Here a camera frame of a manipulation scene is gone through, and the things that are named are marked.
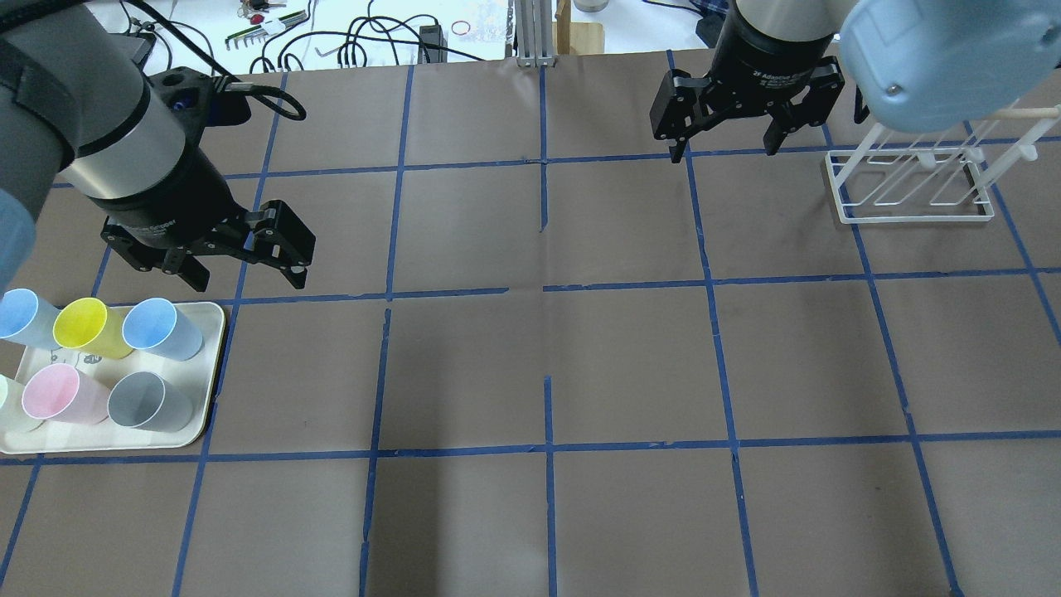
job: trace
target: tray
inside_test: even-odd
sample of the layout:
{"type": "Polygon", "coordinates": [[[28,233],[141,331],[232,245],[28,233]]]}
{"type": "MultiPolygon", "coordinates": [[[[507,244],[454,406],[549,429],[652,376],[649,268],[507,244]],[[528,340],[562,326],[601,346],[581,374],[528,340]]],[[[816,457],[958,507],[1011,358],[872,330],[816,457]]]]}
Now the tray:
{"type": "MultiPolygon", "coordinates": [[[[108,388],[137,371],[151,371],[174,384],[192,400],[192,419],[179,432],[145,432],[121,427],[110,419],[95,425],[74,425],[46,421],[40,427],[17,434],[0,431],[0,452],[37,454],[108,450],[175,449],[195,441],[206,427],[206,416],[213,393],[225,336],[225,312],[214,303],[176,305],[203,332],[203,349],[187,362],[172,362],[141,351],[124,359],[104,359],[87,353],[59,349],[27,349],[15,381],[25,385],[33,374],[52,363],[65,363],[84,371],[108,388]]],[[[132,308],[115,308],[128,312],[132,308]]]]}

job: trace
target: power adapter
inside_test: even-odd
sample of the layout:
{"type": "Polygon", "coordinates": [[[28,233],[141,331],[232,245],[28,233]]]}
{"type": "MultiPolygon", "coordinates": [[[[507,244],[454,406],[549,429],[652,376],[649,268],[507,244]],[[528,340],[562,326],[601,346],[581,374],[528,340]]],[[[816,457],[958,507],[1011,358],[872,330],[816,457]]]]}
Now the power adapter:
{"type": "Polygon", "coordinates": [[[425,48],[420,47],[420,52],[416,56],[417,64],[423,63],[445,63],[446,62],[446,36],[442,35],[442,27],[438,24],[422,24],[420,25],[420,39],[423,39],[424,43],[432,43],[438,46],[438,48],[425,48]]]}

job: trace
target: yellow cup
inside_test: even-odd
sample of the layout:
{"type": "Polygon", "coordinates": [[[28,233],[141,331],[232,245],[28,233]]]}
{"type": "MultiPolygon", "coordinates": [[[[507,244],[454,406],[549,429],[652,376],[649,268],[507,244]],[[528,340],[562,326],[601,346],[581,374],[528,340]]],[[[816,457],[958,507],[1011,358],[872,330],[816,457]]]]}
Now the yellow cup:
{"type": "Polygon", "coordinates": [[[52,334],[64,349],[121,359],[133,352],[122,339],[123,321],[124,314],[111,310],[99,298],[79,298],[55,318],[52,334]]]}

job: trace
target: table surface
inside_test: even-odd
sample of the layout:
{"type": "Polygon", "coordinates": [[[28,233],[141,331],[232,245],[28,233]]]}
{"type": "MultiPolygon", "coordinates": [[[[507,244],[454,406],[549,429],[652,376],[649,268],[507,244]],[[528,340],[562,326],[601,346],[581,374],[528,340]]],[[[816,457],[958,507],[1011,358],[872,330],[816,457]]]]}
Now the table surface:
{"type": "Polygon", "coordinates": [[[668,66],[256,77],[309,119],[203,145],[317,234],[305,291],[133,270],[57,186],[16,284],[216,301],[228,347],[186,449],[0,459],[0,595],[1056,594],[1061,139],[986,224],[838,225],[853,89],[776,156],[758,119],[673,164],[668,66]]]}

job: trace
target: pink cup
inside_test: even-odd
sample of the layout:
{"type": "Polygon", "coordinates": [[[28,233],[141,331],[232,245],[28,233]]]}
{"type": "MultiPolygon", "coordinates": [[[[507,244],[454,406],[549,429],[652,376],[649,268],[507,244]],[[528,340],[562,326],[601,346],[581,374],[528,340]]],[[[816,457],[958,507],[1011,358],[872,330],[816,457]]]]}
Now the pink cup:
{"type": "Polygon", "coordinates": [[[41,369],[22,390],[22,410],[33,419],[92,425],[107,418],[110,391],[72,366],[41,369]]]}

